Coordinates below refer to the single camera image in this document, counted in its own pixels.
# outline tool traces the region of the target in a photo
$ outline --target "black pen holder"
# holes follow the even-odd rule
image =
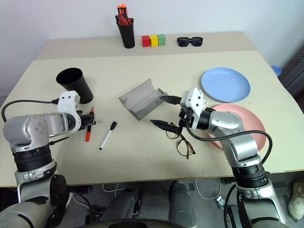
[[[133,19],[132,19],[132,24],[128,26],[120,26],[118,23],[116,23],[120,35],[123,40],[123,45],[125,48],[133,48],[135,46],[135,40],[134,40],[134,31],[133,31]]]

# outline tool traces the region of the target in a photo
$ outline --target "table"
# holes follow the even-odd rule
[[[180,36],[202,36],[204,44],[181,48],[176,44],[176,37]],[[55,81],[57,74],[69,67],[83,70],[94,99],[79,109],[88,113],[95,107],[97,125],[92,127],[91,141],[86,143],[86,131],[79,131],[50,147],[57,172],[65,176],[68,184],[232,176],[224,153],[213,143],[197,141],[184,130],[197,153],[187,160],[176,151],[176,141],[150,123],[150,119],[161,119],[177,124],[178,105],[163,103],[137,121],[118,99],[149,78],[155,88],[182,96],[191,87],[201,88],[202,74],[219,66],[239,71],[250,82],[250,95],[236,105],[255,113],[273,138],[265,169],[303,170],[303,113],[252,42],[240,32],[170,35],[162,47],[143,48],[137,38],[132,49],[123,48],[119,38],[51,41],[30,64],[5,103],[55,99],[64,91]],[[220,104],[207,95],[205,98],[209,107]],[[10,106],[6,115],[10,118],[56,111],[52,104],[20,103]],[[100,151],[99,145],[114,119],[118,125]],[[260,152],[262,157],[266,149],[267,143]],[[15,170],[9,144],[1,132],[0,186],[16,185]]]

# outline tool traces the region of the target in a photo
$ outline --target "blue plate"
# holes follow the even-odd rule
[[[220,102],[237,102],[250,93],[248,80],[238,71],[217,67],[206,71],[201,78],[204,91]]]

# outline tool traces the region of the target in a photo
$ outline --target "marker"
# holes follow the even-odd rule
[[[92,110],[91,110],[90,114],[94,115],[94,106],[92,107]],[[86,142],[89,142],[89,141],[90,141],[91,129],[92,129],[92,126],[89,125],[89,126],[87,127],[86,135],[85,135],[85,136],[86,136],[86,137],[85,137],[85,141],[86,141]]]
[[[114,120],[113,123],[111,124],[110,130],[108,132],[108,134],[106,135],[106,137],[104,138],[103,143],[101,144],[101,146],[99,147],[100,150],[102,150],[105,146],[106,141],[108,140],[108,138],[110,137],[112,131],[114,130],[114,128],[117,125],[117,120]]]

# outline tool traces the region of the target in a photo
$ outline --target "red block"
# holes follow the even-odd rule
[[[143,47],[150,47],[149,36],[142,36],[142,46]]]

